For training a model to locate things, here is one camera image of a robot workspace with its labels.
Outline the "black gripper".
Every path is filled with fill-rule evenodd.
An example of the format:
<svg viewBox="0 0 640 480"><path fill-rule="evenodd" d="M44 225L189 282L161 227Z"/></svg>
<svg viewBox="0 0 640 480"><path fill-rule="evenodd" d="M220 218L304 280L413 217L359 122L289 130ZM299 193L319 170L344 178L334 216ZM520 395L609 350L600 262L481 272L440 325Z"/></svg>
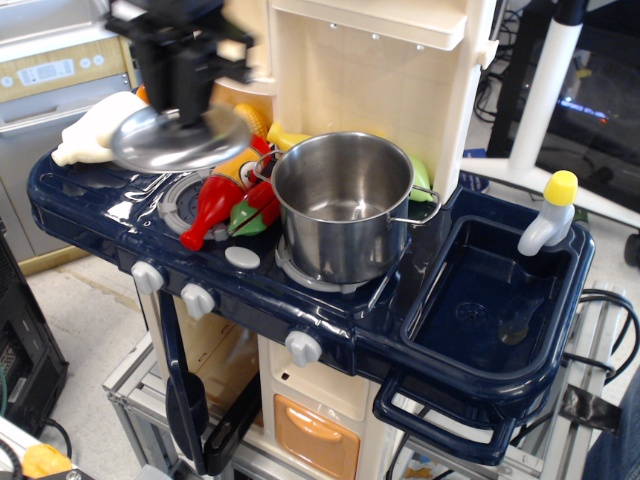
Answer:
<svg viewBox="0 0 640 480"><path fill-rule="evenodd" d="M134 46L150 105L192 126L217 79L247 84L254 38L226 18L222 1L110 1L105 27Z"/></svg>

